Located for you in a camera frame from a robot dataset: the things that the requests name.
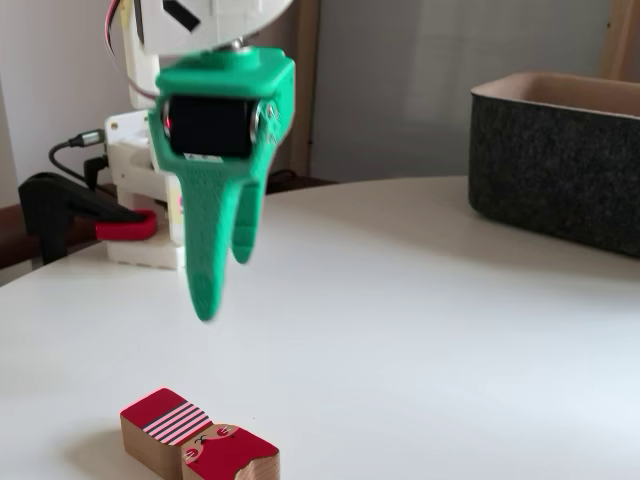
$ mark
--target felt storage box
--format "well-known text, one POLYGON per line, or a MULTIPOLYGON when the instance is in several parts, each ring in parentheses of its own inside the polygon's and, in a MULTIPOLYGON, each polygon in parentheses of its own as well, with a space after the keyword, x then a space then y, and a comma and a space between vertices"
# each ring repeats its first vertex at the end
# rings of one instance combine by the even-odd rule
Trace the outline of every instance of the felt storage box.
POLYGON ((520 73, 472 95, 476 211, 640 256, 640 85, 520 73))

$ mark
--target white table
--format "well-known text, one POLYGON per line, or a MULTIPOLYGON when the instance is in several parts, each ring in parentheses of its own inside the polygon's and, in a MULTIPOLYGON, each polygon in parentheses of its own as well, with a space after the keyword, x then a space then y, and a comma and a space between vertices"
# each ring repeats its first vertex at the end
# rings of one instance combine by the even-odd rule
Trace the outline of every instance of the white table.
POLYGON ((0 289, 0 478, 156 478, 119 410, 172 387, 283 480, 640 478, 640 264, 485 221, 464 179, 270 197, 200 323, 101 247, 0 289))

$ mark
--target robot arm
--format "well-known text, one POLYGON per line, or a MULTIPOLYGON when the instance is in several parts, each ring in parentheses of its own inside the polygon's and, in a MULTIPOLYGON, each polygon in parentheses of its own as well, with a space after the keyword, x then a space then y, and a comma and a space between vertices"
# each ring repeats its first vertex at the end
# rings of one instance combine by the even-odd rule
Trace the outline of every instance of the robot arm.
MULTIPOLYGON (((120 2, 112 0, 107 39, 120 2)), ((245 47, 242 37, 291 2, 125 2, 134 7, 125 17, 130 81, 141 94, 134 105, 156 96, 145 82, 158 55, 186 54, 157 76, 148 123, 156 169, 182 188, 187 278, 201 320, 218 309, 228 250, 249 260, 269 166, 295 110, 293 61, 278 49, 245 47)))

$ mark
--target wooden block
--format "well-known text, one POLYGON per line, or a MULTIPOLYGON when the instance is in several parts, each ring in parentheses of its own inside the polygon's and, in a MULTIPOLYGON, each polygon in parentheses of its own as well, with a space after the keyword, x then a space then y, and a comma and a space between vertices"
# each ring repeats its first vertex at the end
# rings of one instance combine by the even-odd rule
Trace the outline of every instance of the wooden block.
POLYGON ((278 480, 276 447, 234 425, 212 425, 182 445, 184 480, 278 480))
POLYGON ((165 480, 279 480, 280 452, 248 431, 214 424, 166 388, 120 414, 127 453, 165 480))

